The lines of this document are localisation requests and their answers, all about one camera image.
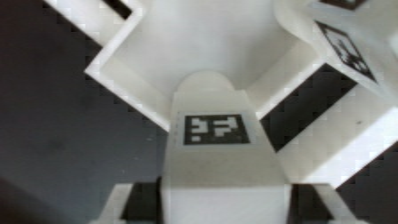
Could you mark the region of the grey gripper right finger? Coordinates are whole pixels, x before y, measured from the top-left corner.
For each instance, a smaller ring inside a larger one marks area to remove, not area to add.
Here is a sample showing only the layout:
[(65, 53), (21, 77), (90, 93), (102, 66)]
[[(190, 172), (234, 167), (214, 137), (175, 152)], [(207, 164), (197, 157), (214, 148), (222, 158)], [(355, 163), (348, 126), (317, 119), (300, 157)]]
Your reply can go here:
[(312, 187), (332, 215), (326, 224), (364, 224), (364, 221), (355, 217), (349, 211), (332, 186), (328, 184), (314, 184)]

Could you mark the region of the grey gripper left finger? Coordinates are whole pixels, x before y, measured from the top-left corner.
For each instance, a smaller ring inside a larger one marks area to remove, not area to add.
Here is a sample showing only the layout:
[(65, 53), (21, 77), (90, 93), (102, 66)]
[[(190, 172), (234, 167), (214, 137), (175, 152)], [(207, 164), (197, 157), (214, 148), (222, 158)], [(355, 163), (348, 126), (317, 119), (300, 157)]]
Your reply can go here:
[(126, 224), (122, 218), (133, 185), (115, 184), (99, 216), (86, 224)]

